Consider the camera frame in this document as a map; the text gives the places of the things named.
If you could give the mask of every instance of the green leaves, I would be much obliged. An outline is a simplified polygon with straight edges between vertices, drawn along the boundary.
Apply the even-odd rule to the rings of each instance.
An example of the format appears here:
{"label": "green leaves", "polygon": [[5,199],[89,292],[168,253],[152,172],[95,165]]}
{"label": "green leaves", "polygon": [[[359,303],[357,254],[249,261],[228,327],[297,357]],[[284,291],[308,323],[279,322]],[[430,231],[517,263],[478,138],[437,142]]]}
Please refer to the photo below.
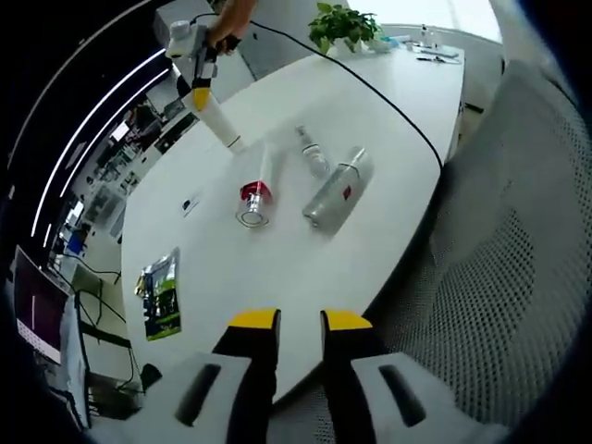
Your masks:
{"label": "green leaves", "polygon": [[330,14],[331,11],[333,10],[333,6],[331,6],[329,3],[317,3],[316,7],[318,7],[318,10],[320,12],[322,12],[323,14]]}
{"label": "green leaves", "polygon": [[348,7],[328,3],[317,3],[316,6],[319,14],[308,25],[309,38],[323,53],[337,39],[344,39],[353,51],[356,43],[373,40],[374,35],[380,31],[374,14],[361,14]]}

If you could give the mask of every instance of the yellow band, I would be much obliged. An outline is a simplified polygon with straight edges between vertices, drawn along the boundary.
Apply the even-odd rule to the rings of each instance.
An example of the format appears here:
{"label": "yellow band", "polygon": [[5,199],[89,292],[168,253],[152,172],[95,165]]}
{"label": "yellow band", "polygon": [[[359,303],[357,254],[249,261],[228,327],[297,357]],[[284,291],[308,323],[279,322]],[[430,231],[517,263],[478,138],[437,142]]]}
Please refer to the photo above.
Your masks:
{"label": "yellow band", "polygon": [[243,328],[271,328],[277,308],[264,308],[261,310],[248,310],[237,314],[228,324],[229,327]]}
{"label": "yellow band", "polygon": [[209,98],[209,88],[195,88],[193,90],[193,104],[195,105],[198,111],[204,111]]}
{"label": "yellow band", "polygon": [[329,330],[354,330],[358,328],[372,328],[363,317],[348,310],[324,310],[327,315]]}

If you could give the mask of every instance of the led light strip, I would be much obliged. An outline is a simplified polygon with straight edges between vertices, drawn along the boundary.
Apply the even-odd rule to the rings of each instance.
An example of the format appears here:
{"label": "led light strip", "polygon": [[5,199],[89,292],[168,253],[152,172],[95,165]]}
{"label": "led light strip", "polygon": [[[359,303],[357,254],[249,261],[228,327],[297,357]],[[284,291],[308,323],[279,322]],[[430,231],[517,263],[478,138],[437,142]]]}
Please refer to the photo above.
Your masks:
{"label": "led light strip", "polygon": [[43,241],[43,247],[47,246],[47,241],[49,240],[49,232],[52,230],[52,224],[47,226],[47,231],[45,232],[45,240]]}
{"label": "led light strip", "polygon": [[117,23],[120,19],[123,19],[131,12],[135,11],[139,7],[149,4],[150,2],[151,2],[151,0],[143,0],[142,2],[130,7],[128,10],[123,11],[118,16],[116,16],[116,17],[112,18],[110,21],[106,22],[106,24],[100,30],[97,30],[88,39],[86,39],[82,43],[80,43],[80,46],[78,48],[76,48],[76,51],[74,51],[74,53],[72,53],[72,55],[68,58],[68,60],[66,60],[66,62],[64,62],[64,65],[62,65],[55,72],[54,77],[52,77],[51,80],[49,80],[49,82],[45,85],[45,88],[43,88],[43,91],[41,92],[41,94],[39,94],[39,97],[37,97],[37,100],[35,101],[35,104],[32,106],[31,111],[29,112],[29,115],[27,116],[24,123],[22,124],[22,127],[20,128],[20,132],[18,133],[17,140],[15,141],[15,144],[12,147],[12,152],[10,153],[10,156],[8,158],[8,167],[10,167],[12,165],[12,158],[13,158],[15,152],[17,151],[17,147],[19,146],[20,139],[22,138],[22,135],[25,133],[25,129],[29,126],[29,122],[31,121],[31,117],[33,116],[33,114],[35,114],[35,111],[37,110],[39,103],[45,97],[45,95],[47,94],[49,89],[54,85],[54,82],[62,74],[64,69],[66,69],[68,67],[68,65],[72,62],[72,60],[74,60],[84,50],[84,48],[86,48],[91,42],[94,41],[95,38],[97,38],[99,35],[101,35],[104,31],[109,29],[111,27],[111,25]]}
{"label": "led light strip", "polygon": [[136,98],[138,97],[144,90],[146,90],[149,86],[151,86],[155,81],[157,81],[158,79],[160,79],[162,76],[164,76],[165,74],[168,73],[168,69],[165,69],[164,71],[162,71],[160,74],[158,74],[156,77],[154,77],[152,80],[150,80],[148,83],[146,83],[144,86],[142,86],[135,94],[133,94],[128,101],[123,104],[116,112],[113,116],[111,116],[111,118],[109,118],[109,120],[106,121],[106,123],[103,125],[103,127],[101,129],[99,129],[99,132],[96,133],[96,135],[92,138],[92,140],[89,142],[88,146],[86,147],[86,149],[84,150],[84,153],[82,153],[82,155],[80,156],[80,159],[78,159],[78,162],[76,163],[76,165],[72,168],[72,172],[70,173],[70,176],[68,177],[68,180],[66,180],[66,184],[64,185],[64,188],[62,189],[62,192],[60,193],[59,197],[64,197],[64,194],[66,194],[66,190],[68,189],[68,186],[70,184],[70,182],[72,181],[72,179],[74,179],[74,175],[76,174],[76,170],[79,168],[80,164],[82,163],[82,161],[84,160],[84,157],[86,157],[86,154],[89,153],[89,151],[91,150],[91,148],[93,147],[94,143],[99,139],[99,137],[101,137],[101,134],[103,133],[103,131],[105,131],[109,125],[111,125],[111,123],[113,122],[113,120],[116,119],[116,117],[119,115],[119,113],[121,113],[121,111],[125,110],[128,105]]}
{"label": "led light strip", "polygon": [[54,180],[54,176],[56,175],[56,172],[59,169],[59,166],[64,161],[64,158],[66,157],[66,154],[68,153],[70,147],[72,146],[72,143],[74,143],[74,141],[76,140],[76,138],[78,137],[78,135],[80,134],[82,129],[86,126],[86,124],[94,116],[94,114],[98,111],[98,109],[106,102],[106,100],[109,97],[111,97],[111,95],[113,95],[113,93],[115,91],[117,91],[117,89],[119,89],[119,87],[121,85],[123,85],[126,81],[128,81],[131,78],[131,76],[133,76],[136,72],[138,72],[140,69],[142,69],[148,63],[152,62],[155,58],[162,55],[164,52],[165,52],[164,48],[157,51],[156,53],[154,53],[150,57],[148,57],[146,60],[141,62],[140,65],[138,65],[132,71],[130,71],[113,88],[111,88],[111,90],[109,90],[109,92],[99,101],[98,104],[96,104],[94,106],[94,108],[91,110],[91,112],[84,118],[84,120],[82,120],[82,123],[80,123],[80,125],[78,126],[76,131],[74,131],[74,134],[72,134],[72,137],[70,138],[70,140],[66,144],[66,148],[64,148],[64,151],[57,159],[57,163],[54,166],[54,170],[52,171],[52,174],[49,176],[49,180],[47,180],[47,183],[45,184],[45,189],[43,190],[43,194],[41,196],[41,201],[39,201],[39,206],[37,207],[37,213],[35,214],[35,219],[33,220],[33,226],[31,229],[31,237],[33,237],[35,235],[35,230],[37,229],[37,223],[39,222],[39,215],[41,214],[41,209],[43,207],[43,201],[45,200],[45,197],[47,196],[47,192],[49,191],[49,187],[51,186],[52,181]]}

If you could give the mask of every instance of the computer monitor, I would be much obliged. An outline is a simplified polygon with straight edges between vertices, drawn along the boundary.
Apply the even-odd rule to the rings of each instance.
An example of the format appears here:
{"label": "computer monitor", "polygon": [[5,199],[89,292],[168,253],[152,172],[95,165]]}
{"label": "computer monitor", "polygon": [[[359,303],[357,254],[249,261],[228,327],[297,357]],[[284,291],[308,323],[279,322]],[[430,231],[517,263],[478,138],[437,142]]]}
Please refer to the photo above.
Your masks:
{"label": "computer monitor", "polygon": [[126,122],[121,122],[117,128],[111,133],[111,137],[119,142],[130,131],[130,127]]}
{"label": "computer monitor", "polygon": [[19,247],[14,296],[20,336],[37,352],[60,364],[60,326],[68,295]]}

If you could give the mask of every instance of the oval table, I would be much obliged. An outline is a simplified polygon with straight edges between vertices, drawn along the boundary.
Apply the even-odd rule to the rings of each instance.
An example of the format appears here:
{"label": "oval table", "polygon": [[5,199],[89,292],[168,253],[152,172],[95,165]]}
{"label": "oval table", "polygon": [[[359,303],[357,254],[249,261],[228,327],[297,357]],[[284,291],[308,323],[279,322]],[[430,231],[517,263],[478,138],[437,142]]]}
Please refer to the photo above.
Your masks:
{"label": "oval table", "polygon": [[[407,113],[445,161],[458,139],[463,63],[416,58],[399,49],[345,63]],[[128,200],[122,285],[129,339],[140,365],[165,372],[197,351],[210,352],[242,310],[278,307],[277,400],[321,361],[319,311],[362,313],[376,297],[424,215],[438,164],[391,107],[316,55],[257,81],[222,107],[247,145],[267,138],[289,151],[272,221],[248,229],[236,220],[240,161],[204,124],[195,125]],[[333,236],[313,230],[302,217],[322,182],[299,153],[299,125],[334,165],[354,145],[365,147],[375,164],[364,195]],[[201,201],[185,216],[181,205],[196,194]],[[142,301],[133,289],[141,269],[175,247],[182,331],[147,341]]]}

